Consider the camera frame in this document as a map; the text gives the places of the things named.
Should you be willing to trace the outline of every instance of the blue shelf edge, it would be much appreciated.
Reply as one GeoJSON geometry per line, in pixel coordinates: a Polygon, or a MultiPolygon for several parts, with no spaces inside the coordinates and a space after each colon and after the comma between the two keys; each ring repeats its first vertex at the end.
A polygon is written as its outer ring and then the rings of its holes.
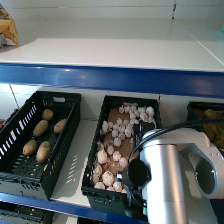
{"type": "Polygon", "coordinates": [[[0,63],[0,83],[224,98],[224,72],[0,63]]]}
{"type": "Polygon", "coordinates": [[[29,197],[18,196],[18,195],[0,193],[0,201],[23,205],[23,206],[29,206],[33,208],[39,208],[39,209],[53,211],[57,213],[67,214],[67,215],[79,216],[79,217],[93,219],[93,220],[99,220],[103,222],[109,222],[109,223],[146,224],[146,222],[131,219],[127,216],[104,213],[104,212],[95,211],[90,208],[80,207],[76,205],[59,203],[55,201],[43,201],[43,200],[39,200],[35,198],[29,198],[29,197]]]}

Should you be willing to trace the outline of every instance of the produce display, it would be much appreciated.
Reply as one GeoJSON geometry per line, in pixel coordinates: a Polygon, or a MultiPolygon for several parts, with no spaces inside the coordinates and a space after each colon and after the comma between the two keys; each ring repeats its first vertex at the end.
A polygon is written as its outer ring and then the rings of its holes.
{"type": "MultiPolygon", "coordinates": [[[[48,121],[51,121],[54,118],[54,112],[50,109],[45,109],[42,113],[42,119],[33,130],[33,136],[35,139],[31,139],[27,142],[23,147],[23,155],[24,156],[31,156],[36,151],[36,160],[39,163],[44,163],[48,156],[51,153],[51,143],[49,141],[41,141],[39,144],[39,148],[37,150],[38,143],[36,139],[44,135],[44,133],[49,129],[48,121]]],[[[65,125],[66,119],[60,120],[57,122],[54,127],[54,133],[59,134],[65,125]]]]}
{"type": "MultiPolygon", "coordinates": [[[[211,109],[207,109],[205,111],[194,109],[194,112],[198,119],[224,118],[224,114],[222,112],[216,112],[211,109]]],[[[224,124],[204,124],[202,125],[202,129],[209,140],[218,149],[224,149],[224,124]]]]}
{"type": "Polygon", "coordinates": [[[101,127],[103,141],[98,142],[96,160],[90,185],[97,189],[127,193],[121,182],[116,181],[117,171],[127,165],[127,157],[133,148],[132,126],[140,120],[153,122],[156,126],[152,107],[137,107],[137,104],[126,104],[110,109],[108,120],[101,127]]]}

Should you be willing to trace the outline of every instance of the plastic bag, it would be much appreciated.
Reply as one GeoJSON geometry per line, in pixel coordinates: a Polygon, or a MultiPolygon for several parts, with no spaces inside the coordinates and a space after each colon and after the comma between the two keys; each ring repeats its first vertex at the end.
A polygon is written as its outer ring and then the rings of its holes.
{"type": "Polygon", "coordinates": [[[3,45],[17,45],[17,43],[15,22],[0,4],[0,48],[3,45]]]}

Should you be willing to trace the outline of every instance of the crate handle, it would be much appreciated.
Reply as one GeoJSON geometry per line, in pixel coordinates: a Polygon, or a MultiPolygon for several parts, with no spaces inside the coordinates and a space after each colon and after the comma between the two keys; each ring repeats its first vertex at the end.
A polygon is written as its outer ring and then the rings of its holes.
{"type": "Polygon", "coordinates": [[[64,103],[65,98],[64,97],[53,97],[53,101],[57,103],[64,103]]]}

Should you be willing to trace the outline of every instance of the black plastic crate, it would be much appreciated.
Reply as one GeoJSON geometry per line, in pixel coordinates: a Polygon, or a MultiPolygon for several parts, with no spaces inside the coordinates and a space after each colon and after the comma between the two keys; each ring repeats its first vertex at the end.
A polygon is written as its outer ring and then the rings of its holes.
{"type": "Polygon", "coordinates": [[[80,121],[80,94],[36,92],[0,130],[0,192],[49,200],[80,121]],[[51,143],[47,161],[38,163],[36,153],[26,157],[23,146],[33,138],[33,129],[42,120],[44,109],[55,116],[48,130],[35,138],[39,146],[51,143]],[[61,119],[66,123],[60,134],[53,127],[61,119]]]}
{"type": "Polygon", "coordinates": [[[54,212],[0,202],[0,218],[16,224],[52,224],[54,212]]]}
{"type": "MultiPolygon", "coordinates": [[[[207,110],[212,109],[217,112],[224,113],[224,104],[221,103],[209,103],[209,102],[190,102],[187,106],[188,110],[188,121],[199,120],[197,114],[194,110],[207,110]]],[[[201,125],[193,127],[199,132],[203,132],[201,125]]],[[[224,223],[224,200],[223,199],[211,199],[210,203],[212,205],[213,211],[217,217],[219,224],[224,223]]]]}
{"type": "Polygon", "coordinates": [[[82,194],[87,196],[91,208],[98,211],[107,213],[114,213],[118,215],[125,215],[124,209],[120,200],[121,193],[95,189],[89,185],[90,177],[93,171],[93,164],[95,161],[95,155],[97,152],[97,142],[102,139],[100,130],[103,121],[108,121],[110,109],[120,107],[124,102],[126,103],[137,103],[138,107],[153,107],[155,111],[155,121],[157,128],[162,128],[159,105],[157,100],[132,98],[132,97],[117,97],[117,96],[105,96],[103,105],[101,107],[101,113],[98,120],[96,132],[94,135],[91,151],[88,156],[88,162],[85,168],[83,180],[82,180],[82,194]]]}
{"type": "MultiPolygon", "coordinates": [[[[194,110],[207,110],[207,109],[212,109],[217,112],[222,112],[224,113],[224,103],[208,103],[208,102],[190,102],[187,106],[188,110],[188,121],[194,121],[194,120],[199,120],[198,116],[196,115],[194,110]]],[[[198,125],[193,127],[199,132],[203,132],[202,126],[198,125]]]]}

